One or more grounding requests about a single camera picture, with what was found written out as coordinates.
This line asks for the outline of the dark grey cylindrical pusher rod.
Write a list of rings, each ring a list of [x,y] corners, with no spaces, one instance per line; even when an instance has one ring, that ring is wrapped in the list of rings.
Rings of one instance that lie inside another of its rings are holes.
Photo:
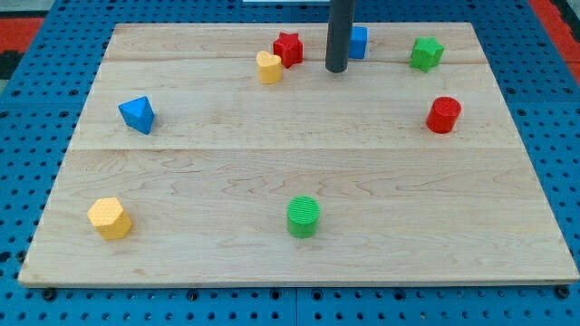
[[[330,1],[325,52],[325,68],[329,72],[347,69],[355,5],[355,0]]]

